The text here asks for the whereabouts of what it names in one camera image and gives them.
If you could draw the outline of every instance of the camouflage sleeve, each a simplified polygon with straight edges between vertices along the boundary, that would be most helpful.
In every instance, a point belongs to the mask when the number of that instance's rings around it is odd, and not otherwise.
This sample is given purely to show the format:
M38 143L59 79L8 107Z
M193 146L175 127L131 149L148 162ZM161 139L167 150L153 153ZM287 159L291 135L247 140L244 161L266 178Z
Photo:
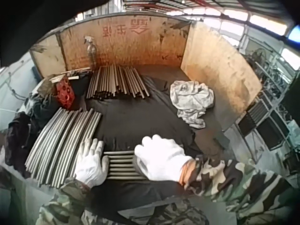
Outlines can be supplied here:
M36 225L81 225L81 215L89 191L83 183L67 179L53 199L40 208Z
M280 175L235 160L198 158L190 180L194 181L185 188L213 202L225 202L226 210L239 218L286 206L295 191Z

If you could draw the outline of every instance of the white work glove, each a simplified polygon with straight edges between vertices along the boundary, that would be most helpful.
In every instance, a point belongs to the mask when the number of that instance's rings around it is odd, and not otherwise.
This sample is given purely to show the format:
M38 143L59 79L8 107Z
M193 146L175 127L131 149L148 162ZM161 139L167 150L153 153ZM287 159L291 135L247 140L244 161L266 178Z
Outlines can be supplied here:
M184 164L191 160L173 139L159 135L146 136L142 145L135 147L137 165L149 180L173 180L178 182Z
M87 139L79 147L75 168L76 179L90 188L102 184L108 173L109 158L104 156L101 163L101 155L104 143L97 139Z

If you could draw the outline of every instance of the red object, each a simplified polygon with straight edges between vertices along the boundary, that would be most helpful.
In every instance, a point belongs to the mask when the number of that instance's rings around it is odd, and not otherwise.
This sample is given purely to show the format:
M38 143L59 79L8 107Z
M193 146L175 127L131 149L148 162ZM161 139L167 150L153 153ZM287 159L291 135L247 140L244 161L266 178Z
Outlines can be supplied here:
M67 76L64 76L61 81L56 84L56 89L56 98L61 103L62 107L69 109L75 99L75 95Z

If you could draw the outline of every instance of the white rag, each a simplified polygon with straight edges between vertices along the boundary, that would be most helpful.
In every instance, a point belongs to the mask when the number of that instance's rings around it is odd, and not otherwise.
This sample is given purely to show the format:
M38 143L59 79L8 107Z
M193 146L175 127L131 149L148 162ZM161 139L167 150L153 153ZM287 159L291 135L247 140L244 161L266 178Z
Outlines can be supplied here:
M214 92L208 86L198 81L175 81L171 85L170 98L178 109L179 118L190 127L197 129L205 127L205 122L200 117L214 102Z

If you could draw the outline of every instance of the plywood wall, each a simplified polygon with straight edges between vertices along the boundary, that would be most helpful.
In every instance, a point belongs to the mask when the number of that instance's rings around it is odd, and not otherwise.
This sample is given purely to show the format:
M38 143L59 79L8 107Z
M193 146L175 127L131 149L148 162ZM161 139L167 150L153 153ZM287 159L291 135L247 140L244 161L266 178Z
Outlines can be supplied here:
M84 37L94 38L99 65L159 64L180 67L189 22L152 15L117 15L77 24L60 38L68 69L89 66Z
M66 71L56 35L51 35L31 48L36 67L43 77Z
M190 27L181 69L191 80L214 90L213 110L223 130L236 121L262 88L242 55L202 22Z

